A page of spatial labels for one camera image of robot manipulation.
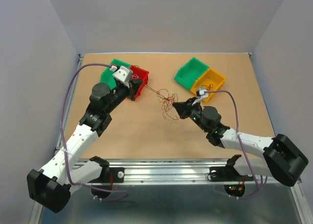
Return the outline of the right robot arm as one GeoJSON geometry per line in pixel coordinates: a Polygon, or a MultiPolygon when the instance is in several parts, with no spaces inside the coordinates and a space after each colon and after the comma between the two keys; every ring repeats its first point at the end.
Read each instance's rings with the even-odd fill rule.
{"type": "Polygon", "coordinates": [[[196,98],[175,102],[173,107],[181,119],[190,118],[204,131],[212,145],[242,151],[242,155],[228,160],[223,171],[230,180],[257,175],[272,177],[292,187],[309,164],[307,157],[284,134],[262,137],[237,132],[221,122],[222,117],[215,107],[202,107],[196,98]]]}

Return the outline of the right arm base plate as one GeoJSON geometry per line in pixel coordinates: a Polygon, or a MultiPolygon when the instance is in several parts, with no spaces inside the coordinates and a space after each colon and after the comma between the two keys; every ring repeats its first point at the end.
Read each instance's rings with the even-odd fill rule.
{"type": "Polygon", "coordinates": [[[242,177],[232,166],[210,167],[208,176],[212,182],[239,181],[242,177]]]}

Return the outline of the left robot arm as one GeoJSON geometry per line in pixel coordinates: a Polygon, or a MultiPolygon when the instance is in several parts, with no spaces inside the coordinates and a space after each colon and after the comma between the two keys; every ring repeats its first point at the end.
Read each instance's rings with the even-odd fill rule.
{"type": "Polygon", "coordinates": [[[78,169],[73,167],[108,127],[112,120],[110,113],[124,99],[133,99],[142,83],[141,79],[131,79],[127,85],[117,81],[114,89],[106,83],[93,86],[90,103],[72,136],[40,170],[33,169],[28,173],[26,180],[32,200],[58,213],[80,187],[88,187],[91,181],[112,183],[110,164],[100,157],[92,157],[78,169]]]}

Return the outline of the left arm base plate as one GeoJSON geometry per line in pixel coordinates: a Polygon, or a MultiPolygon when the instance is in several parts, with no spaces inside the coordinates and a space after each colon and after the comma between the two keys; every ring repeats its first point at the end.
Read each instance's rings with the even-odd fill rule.
{"type": "Polygon", "coordinates": [[[107,167],[103,168],[100,176],[92,179],[91,183],[123,183],[125,176],[124,167],[107,167]]]}

